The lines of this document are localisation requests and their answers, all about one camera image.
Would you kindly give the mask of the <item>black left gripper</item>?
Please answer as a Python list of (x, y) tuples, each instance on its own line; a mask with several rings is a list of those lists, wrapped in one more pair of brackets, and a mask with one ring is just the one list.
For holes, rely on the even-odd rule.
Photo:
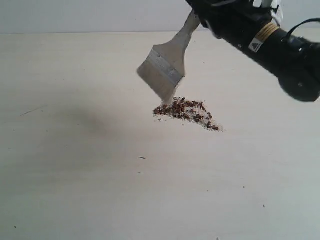
[(221, 38), (226, 22), (235, 16), (252, 17), (264, 14), (262, 6), (255, 7), (251, 0), (188, 0), (187, 3), (199, 17), (202, 26), (216, 38)]

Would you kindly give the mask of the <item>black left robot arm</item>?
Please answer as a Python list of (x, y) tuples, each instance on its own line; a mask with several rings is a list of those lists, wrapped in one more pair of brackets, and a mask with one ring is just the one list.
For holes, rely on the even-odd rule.
[(282, 90), (299, 102), (320, 97), (320, 44), (283, 30), (274, 17), (279, 7), (263, 0), (189, 0), (200, 23), (277, 77)]

